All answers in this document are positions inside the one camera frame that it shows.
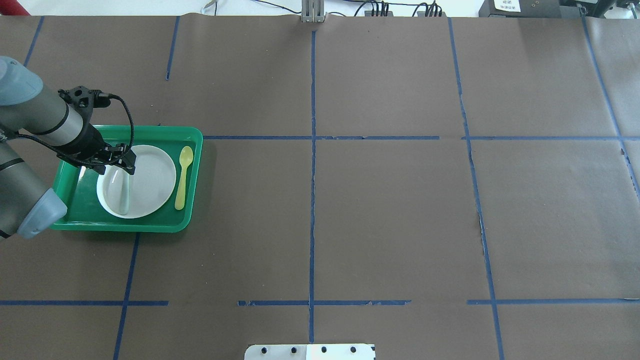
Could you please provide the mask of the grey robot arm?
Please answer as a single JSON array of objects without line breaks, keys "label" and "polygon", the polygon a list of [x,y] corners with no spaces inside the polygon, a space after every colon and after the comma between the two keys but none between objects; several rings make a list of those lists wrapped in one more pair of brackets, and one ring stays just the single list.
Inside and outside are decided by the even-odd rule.
[{"label": "grey robot arm", "polygon": [[37,170],[47,159],[103,174],[119,167],[136,171],[134,129],[128,140],[108,143],[91,124],[95,109],[118,95],[76,86],[51,89],[18,60],[0,59],[1,93],[1,238],[32,239],[67,214],[67,205]]}]

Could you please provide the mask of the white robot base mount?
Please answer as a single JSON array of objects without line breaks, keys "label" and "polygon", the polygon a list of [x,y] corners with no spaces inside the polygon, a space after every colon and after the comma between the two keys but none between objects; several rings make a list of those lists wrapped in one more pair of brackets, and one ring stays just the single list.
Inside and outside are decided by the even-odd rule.
[{"label": "white robot base mount", "polygon": [[374,344],[254,344],[247,347],[245,360],[375,360]]}]

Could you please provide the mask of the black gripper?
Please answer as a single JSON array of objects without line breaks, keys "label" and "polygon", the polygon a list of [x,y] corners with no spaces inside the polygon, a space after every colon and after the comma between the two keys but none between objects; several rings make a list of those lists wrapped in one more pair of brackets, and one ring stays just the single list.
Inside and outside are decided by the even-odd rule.
[{"label": "black gripper", "polygon": [[[110,145],[105,142],[102,134],[91,125],[90,119],[95,108],[109,107],[114,96],[100,89],[89,89],[85,86],[58,89],[57,93],[81,119],[78,136],[70,143],[59,146],[58,149],[71,160],[73,166],[83,166],[100,175],[105,175],[106,163],[112,159],[112,153],[106,150]],[[124,170],[128,175],[135,174],[136,161],[137,155],[131,145],[117,144],[114,147],[114,166]]]}]

